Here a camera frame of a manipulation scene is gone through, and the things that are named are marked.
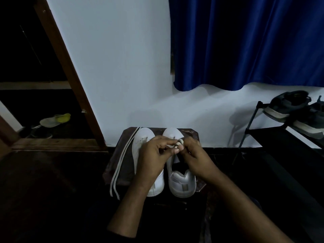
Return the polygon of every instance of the gray sneaker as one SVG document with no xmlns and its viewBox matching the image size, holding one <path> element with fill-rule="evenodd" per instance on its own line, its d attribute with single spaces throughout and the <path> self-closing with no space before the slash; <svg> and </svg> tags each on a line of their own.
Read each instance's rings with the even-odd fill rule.
<svg viewBox="0 0 324 243">
<path fill-rule="evenodd" d="M 268 117 L 283 123 L 292 112 L 301 110 L 311 100 L 308 92 L 304 90 L 285 92 L 273 98 L 263 112 Z"/>
<path fill-rule="evenodd" d="M 324 137 L 324 101 L 320 99 L 321 96 L 317 102 L 302 109 L 292 126 L 298 132 L 315 139 Z"/>
</svg>

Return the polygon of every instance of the curtain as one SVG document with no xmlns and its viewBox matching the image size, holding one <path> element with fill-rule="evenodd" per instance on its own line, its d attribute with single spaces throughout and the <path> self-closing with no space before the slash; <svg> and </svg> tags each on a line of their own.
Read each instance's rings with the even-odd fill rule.
<svg viewBox="0 0 324 243">
<path fill-rule="evenodd" d="M 169 0 L 176 89 L 324 87 L 324 0 Z"/>
</svg>

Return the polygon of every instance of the metal shoe rack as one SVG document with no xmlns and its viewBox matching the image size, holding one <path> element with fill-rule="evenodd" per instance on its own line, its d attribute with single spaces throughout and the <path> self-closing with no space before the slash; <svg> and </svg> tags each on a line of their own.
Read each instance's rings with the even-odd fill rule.
<svg viewBox="0 0 324 243">
<path fill-rule="evenodd" d="M 239 145 L 238 154 L 242 155 L 242 144 L 246 136 L 248 134 L 251 135 L 268 154 L 276 159 L 324 207 L 324 157 L 286 130 L 288 126 L 292 125 L 294 116 L 290 116 L 279 127 L 250 129 L 257 111 L 266 108 L 268 105 L 263 104 L 261 101 L 257 103 L 256 109 Z M 303 133 L 300 134 L 321 149 L 324 149 L 324 138 L 318 140 Z"/>
</svg>

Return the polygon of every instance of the sneaker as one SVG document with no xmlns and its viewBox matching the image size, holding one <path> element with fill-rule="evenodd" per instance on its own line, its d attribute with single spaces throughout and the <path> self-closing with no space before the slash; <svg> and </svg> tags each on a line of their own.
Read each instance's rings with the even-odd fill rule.
<svg viewBox="0 0 324 243">
<path fill-rule="evenodd" d="M 167 128 L 163 136 L 177 140 L 184 137 L 177 128 Z M 173 155 L 167 160 L 167 169 L 169 188 L 174 196 L 188 198 L 195 193 L 196 177 L 190 172 L 188 165 L 184 163 L 181 154 Z"/>
<path fill-rule="evenodd" d="M 283 123 L 292 112 L 304 108 L 309 102 L 311 98 L 304 90 L 285 92 L 273 98 L 263 112 L 268 117 Z"/>
<path fill-rule="evenodd" d="M 133 154 L 133 159 L 134 159 L 135 174 L 136 174 L 136 168 L 137 168 L 140 148 L 142 147 L 142 145 L 144 143 L 148 142 L 153 137 L 155 137 L 155 134 L 149 128 L 139 129 L 134 136 L 134 141 L 133 141 L 133 145 L 132 145 L 132 154 Z M 164 172 L 162 170 L 160 175 L 157 177 L 154 184 L 152 185 L 150 191 L 148 192 L 148 195 L 147 195 L 148 197 L 157 196 L 158 194 L 160 194 L 163 191 L 163 189 L 164 189 L 163 174 L 164 174 Z"/>
<path fill-rule="evenodd" d="M 302 109 L 297 120 L 293 122 L 293 128 L 315 139 L 324 137 L 324 101 L 321 96 L 317 102 Z"/>
</svg>

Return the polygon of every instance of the white shoelace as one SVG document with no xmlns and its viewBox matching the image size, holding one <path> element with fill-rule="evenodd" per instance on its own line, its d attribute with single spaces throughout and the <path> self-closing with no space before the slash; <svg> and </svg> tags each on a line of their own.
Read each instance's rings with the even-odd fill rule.
<svg viewBox="0 0 324 243">
<path fill-rule="evenodd" d="M 126 145 L 124 146 L 124 149 L 123 151 L 121 152 L 121 155 L 120 155 L 120 158 L 119 158 L 119 161 L 118 161 L 118 164 L 117 164 L 117 168 L 115 170 L 115 173 L 112 177 L 112 180 L 111 180 L 111 183 L 110 183 L 110 196 L 113 197 L 113 194 L 112 194 L 112 188 L 114 188 L 114 191 L 115 191 L 115 194 L 117 196 L 117 199 L 120 200 L 119 198 L 119 194 L 116 190 L 116 182 L 117 182 L 117 178 L 118 178 L 118 175 L 119 175 L 119 171 L 120 171 L 120 167 L 123 163 L 123 160 L 124 160 L 124 156 L 125 156 L 125 153 L 129 147 L 129 145 L 131 144 L 132 140 L 134 139 L 134 136 L 136 134 L 136 132 L 140 129 L 141 127 L 137 127 L 136 130 L 134 131 L 134 133 L 131 135 L 131 137 L 129 138 L 128 142 L 126 143 Z"/>
</svg>

